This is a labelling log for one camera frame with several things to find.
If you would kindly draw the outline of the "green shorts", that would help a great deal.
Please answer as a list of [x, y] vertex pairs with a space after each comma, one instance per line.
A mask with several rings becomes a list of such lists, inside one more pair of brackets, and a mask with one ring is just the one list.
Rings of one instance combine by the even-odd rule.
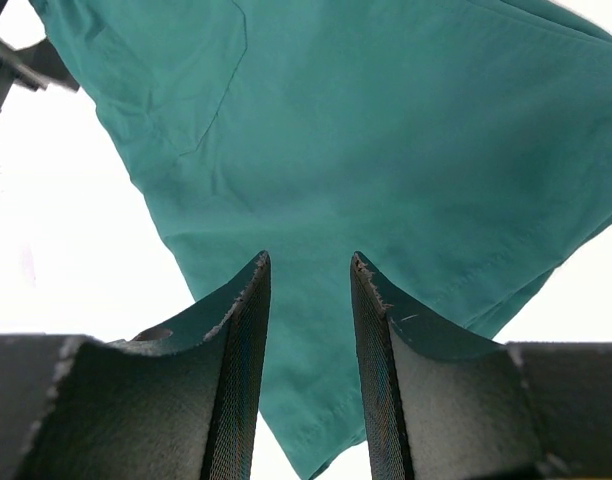
[[612, 36], [548, 1], [37, 1], [195, 298], [261, 250], [260, 410], [312, 479], [365, 437], [364, 252], [495, 336], [612, 224]]

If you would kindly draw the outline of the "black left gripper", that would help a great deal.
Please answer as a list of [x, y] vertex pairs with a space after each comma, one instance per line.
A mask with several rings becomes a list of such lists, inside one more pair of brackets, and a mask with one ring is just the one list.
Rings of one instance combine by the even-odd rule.
[[0, 38], [0, 113], [14, 84], [32, 92], [46, 90], [50, 84], [73, 92], [80, 89], [48, 38], [22, 49]]

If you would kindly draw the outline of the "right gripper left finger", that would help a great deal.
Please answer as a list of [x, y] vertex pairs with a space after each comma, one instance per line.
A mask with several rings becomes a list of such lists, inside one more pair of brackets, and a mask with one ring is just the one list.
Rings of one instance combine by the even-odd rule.
[[260, 252], [130, 341], [0, 334], [0, 479], [246, 479], [271, 300]]

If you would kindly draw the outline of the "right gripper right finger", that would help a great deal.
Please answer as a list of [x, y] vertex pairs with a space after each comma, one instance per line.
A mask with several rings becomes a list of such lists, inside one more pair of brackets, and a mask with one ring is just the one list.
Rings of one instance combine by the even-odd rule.
[[350, 265], [376, 479], [612, 479], [612, 343], [499, 344]]

